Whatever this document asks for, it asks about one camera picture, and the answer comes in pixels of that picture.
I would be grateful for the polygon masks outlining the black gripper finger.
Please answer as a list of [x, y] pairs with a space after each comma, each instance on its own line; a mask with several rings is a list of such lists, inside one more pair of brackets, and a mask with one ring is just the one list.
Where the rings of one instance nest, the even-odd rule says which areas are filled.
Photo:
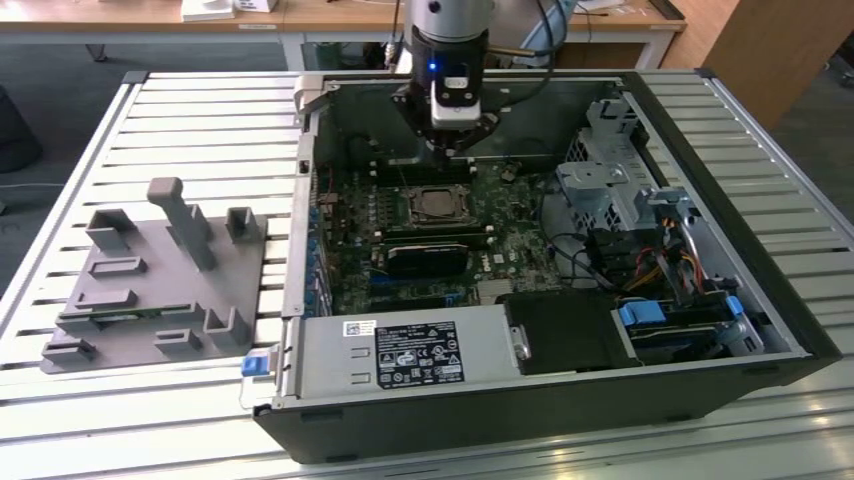
[[496, 132], [500, 123], [501, 117], [498, 115], [482, 115], [473, 127], [450, 132], [445, 145], [445, 155], [453, 157], [458, 153], [468, 151]]
[[421, 87], [401, 87], [392, 95], [393, 103], [424, 146], [420, 150], [422, 161], [438, 161], [444, 153], [437, 146], [440, 134], [433, 125], [430, 101]]

